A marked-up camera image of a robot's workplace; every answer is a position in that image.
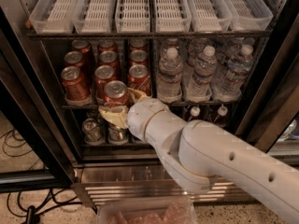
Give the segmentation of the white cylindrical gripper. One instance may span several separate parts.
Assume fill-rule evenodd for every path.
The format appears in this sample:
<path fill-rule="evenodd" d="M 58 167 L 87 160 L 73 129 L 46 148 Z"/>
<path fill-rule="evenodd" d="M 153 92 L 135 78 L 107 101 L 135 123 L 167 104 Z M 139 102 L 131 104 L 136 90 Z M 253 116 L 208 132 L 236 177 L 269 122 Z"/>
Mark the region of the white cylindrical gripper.
<path fill-rule="evenodd" d="M 122 129 L 129 128 L 134 137 L 149 143 L 155 150 L 162 149 L 167 140 L 170 140 L 169 146 L 175 144 L 187 122 L 172 113 L 160 100 L 147 98 L 143 91 L 129 88 L 129 94 L 130 100 L 135 103 L 129 112 L 124 105 L 100 105 L 98 111 L 101 117 Z"/>

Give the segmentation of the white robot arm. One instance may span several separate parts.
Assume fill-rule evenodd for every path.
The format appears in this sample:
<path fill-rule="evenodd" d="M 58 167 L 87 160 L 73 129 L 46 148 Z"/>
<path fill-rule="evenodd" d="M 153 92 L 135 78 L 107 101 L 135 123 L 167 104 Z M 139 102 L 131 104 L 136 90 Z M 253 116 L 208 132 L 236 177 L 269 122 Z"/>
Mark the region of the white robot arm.
<path fill-rule="evenodd" d="M 189 193 L 202 194 L 219 176 L 233 182 L 289 224 L 299 224 L 299 171 L 219 126 L 185 121 L 156 98 L 129 90 L 131 107 L 98 107 L 101 116 L 150 144 L 164 169 Z"/>

